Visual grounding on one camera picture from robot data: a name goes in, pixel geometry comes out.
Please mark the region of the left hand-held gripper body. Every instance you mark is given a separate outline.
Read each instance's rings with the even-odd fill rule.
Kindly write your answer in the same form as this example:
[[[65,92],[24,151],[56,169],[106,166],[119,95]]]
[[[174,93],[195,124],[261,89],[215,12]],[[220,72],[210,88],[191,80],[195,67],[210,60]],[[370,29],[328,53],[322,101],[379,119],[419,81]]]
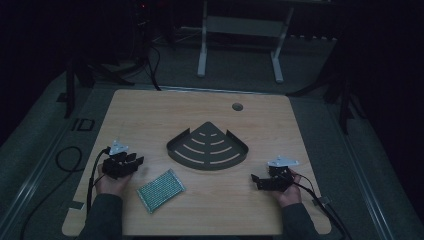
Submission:
[[[108,158],[103,162],[103,172],[114,179],[122,178],[134,172],[132,163],[126,162],[125,157],[128,154],[129,147],[114,140],[108,149]]]

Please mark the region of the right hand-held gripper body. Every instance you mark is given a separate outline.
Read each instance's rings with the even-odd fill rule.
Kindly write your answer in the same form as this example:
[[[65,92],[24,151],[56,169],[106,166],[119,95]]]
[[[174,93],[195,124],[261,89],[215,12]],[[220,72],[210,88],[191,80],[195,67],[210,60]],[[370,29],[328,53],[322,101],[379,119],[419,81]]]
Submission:
[[[294,183],[294,176],[290,167],[297,166],[299,162],[286,157],[278,156],[276,159],[268,161],[269,179],[265,179],[262,184],[266,191],[284,192]]]

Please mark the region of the person's left hand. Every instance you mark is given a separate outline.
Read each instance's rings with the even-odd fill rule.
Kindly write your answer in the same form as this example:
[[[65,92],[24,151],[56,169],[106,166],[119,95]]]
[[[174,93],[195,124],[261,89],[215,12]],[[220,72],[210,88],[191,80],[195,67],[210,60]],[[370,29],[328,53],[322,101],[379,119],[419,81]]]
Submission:
[[[131,180],[132,176],[127,175],[122,178],[111,178],[107,176],[103,170],[103,165],[100,164],[97,167],[99,178],[95,184],[97,194],[110,194],[118,197],[122,197],[125,191],[126,186]]]

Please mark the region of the person's right hand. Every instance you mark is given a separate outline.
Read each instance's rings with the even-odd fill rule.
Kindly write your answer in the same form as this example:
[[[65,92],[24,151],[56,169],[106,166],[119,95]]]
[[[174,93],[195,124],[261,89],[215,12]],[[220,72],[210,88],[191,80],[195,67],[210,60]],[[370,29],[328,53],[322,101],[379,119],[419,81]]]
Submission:
[[[278,202],[281,208],[288,207],[290,205],[299,204],[302,202],[300,189],[297,183],[300,182],[301,177],[295,171],[291,171],[294,176],[294,183],[288,187],[284,192],[272,191],[271,196]]]

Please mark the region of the green perforated tray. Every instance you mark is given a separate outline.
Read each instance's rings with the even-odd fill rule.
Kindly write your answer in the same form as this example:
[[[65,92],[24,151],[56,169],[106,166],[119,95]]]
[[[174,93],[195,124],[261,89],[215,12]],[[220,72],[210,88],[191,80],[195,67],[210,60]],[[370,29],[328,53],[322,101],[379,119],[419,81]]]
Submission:
[[[137,190],[148,213],[153,214],[163,204],[184,192],[185,186],[172,169]]]

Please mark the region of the black metal corner shelf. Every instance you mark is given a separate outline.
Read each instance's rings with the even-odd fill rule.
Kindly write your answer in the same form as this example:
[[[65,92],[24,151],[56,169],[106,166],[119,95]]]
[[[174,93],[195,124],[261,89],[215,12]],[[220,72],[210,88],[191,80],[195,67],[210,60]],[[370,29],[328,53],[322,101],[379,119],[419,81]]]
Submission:
[[[231,131],[222,132],[212,122],[186,129],[166,145],[177,163],[201,171],[218,171],[242,163],[249,147]]]

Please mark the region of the black tripod stand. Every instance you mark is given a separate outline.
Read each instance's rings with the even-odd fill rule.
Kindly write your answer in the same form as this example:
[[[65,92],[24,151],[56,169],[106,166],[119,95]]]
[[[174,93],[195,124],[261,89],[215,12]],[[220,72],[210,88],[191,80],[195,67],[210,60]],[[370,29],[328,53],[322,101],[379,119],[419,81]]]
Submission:
[[[75,108],[75,79],[78,79],[81,86],[91,88],[95,84],[93,73],[97,72],[102,78],[109,82],[117,83],[119,85],[133,86],[133,83],[125,80],[123,75],[135,72],[141,68],[142,64],[139,61],[136,61],[130,67],[111,71],[102,64],[97,63],[93,59],[84,55],[71,57],[66,63],[66,91],[59,96],[59,100],[66,103],[64,118],[69,118]]]
[[[309,92],[326,86],[327,90],[323,95],[323,100],[329,104],[334,104],[337,100],[340,101],[338,124],[342,132],[348,134],[348,119],[352,117],[349,108],[353,82],[352,61],[353,55],[349,52],[349,49],[342,43],[337,42],[320,70],[317,79],[300,90],[287,93],[287,96],[304,96]]]

